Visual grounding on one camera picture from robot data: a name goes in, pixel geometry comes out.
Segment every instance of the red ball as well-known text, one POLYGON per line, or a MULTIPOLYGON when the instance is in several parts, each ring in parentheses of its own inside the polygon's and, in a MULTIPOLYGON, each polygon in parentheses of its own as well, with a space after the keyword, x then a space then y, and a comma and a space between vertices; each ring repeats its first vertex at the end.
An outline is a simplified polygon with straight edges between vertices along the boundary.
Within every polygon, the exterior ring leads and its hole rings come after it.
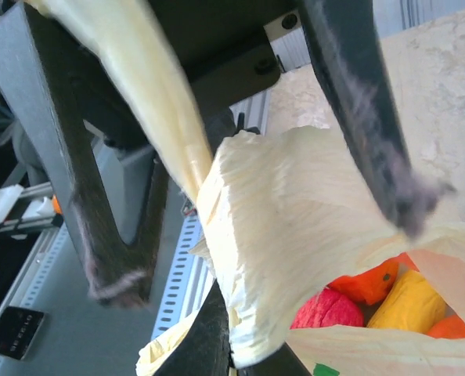
POLYGON ((363 312, 347 296, 326 288, 299 309, 290 329, 333 325, 362 327, 363 312))

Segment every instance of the marble surface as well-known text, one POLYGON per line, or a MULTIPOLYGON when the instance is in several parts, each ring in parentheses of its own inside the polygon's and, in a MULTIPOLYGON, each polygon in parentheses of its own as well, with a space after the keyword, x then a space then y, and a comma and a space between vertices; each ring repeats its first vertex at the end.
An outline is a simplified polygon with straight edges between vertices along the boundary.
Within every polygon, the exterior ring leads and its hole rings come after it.
MULTIPOLYGON (((415 168, 448 178, 465 220, 465 10, 382 41, 384 58, 415 168)), ((272 89, 268 135, 337 121, 310 66, 272 89)))

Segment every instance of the pink yarn ball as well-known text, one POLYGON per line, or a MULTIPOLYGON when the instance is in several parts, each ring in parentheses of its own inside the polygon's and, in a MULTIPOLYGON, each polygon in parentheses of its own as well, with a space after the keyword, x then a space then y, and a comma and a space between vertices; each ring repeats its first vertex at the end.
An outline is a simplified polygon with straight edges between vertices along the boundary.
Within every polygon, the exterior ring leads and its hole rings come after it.
POLYGON ((362 327, 363 312, 347 296, 326 288, 299 309, 290 329, 333 325, 362 327))

